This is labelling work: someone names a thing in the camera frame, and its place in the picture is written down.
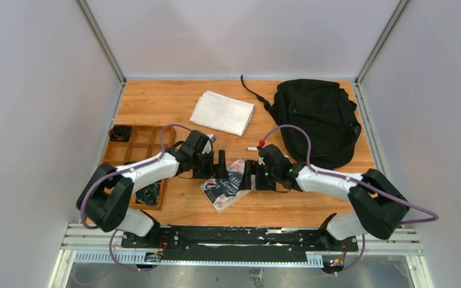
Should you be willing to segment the Little Women book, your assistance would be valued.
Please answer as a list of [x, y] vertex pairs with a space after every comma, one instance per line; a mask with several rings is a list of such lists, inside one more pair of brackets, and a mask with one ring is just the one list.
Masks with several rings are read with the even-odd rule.
[[229, 177], [211, 178], [200, 184], [199, 188], [218, 214], [248, 195], [252, 189], [240, 189], [244, 179], [246, 161], [238, 159], [227, 167]]

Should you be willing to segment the black student backpack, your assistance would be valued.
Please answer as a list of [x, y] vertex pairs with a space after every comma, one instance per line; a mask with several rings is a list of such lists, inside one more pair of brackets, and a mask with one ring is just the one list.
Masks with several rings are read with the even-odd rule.
[[287, 80], [277, 85], [273, 102], [254, 95], [280, 127], [294, 160], [336, 169], [353, 159], [361, 124], [355, 115], [357, 105], [339, 83]]

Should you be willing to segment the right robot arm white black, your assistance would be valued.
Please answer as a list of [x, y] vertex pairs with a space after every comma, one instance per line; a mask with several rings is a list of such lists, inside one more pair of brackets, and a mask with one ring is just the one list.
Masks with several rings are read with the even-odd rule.
[[275, 145], [258, 149], [257, 161], [247, 160], [240, 190], [274, 191], [281, 185], [288, 191], [322, 193], [352, 205], [352, 211], [329, 215], [312, 240], [326, 250], [335, 250], [353, 236], [371, 234], [388, 240], [409, 211], [407, 200], [376, 169], [366, 173], [343, 173], [286, 158]]

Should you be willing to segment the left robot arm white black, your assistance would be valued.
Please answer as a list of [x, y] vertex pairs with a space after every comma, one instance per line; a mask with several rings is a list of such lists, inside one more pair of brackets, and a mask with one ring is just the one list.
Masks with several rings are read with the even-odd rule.
[[130, 206], [132, 195], [185, 172], [191, 172], [194, 179], [226, 178], [226, 153], [215, 151], [214, 142], [214, 135], [192, 130], [184, 141], [162, 147], [146, 160], [124, 166], [99, 165], [76, 202], [82, 224], [103, 232], [128, 232], [144, 247], [155, 247], [160, 240], [159, 224]]

